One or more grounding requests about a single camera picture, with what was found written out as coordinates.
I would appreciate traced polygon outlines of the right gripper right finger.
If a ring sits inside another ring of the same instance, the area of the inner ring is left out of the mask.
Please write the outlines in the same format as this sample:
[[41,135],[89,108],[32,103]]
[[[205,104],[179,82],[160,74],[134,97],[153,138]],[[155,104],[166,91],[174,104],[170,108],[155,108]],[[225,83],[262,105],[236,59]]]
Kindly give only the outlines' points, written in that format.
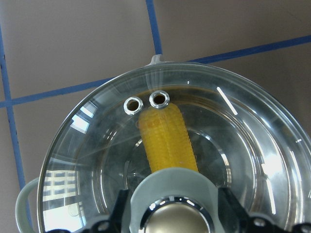
[[229,188],[218,189],[218,217],[225,233],[245,233],[249,215]]

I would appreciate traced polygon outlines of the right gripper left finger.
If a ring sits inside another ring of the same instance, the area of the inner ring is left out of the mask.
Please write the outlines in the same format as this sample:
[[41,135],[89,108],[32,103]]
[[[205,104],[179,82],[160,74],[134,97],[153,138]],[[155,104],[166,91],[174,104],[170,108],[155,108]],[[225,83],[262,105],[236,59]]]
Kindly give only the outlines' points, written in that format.
[[108,233],[129,233],[130,225],[130,198],[129,190],[120,190],[114,208],[108,219]]

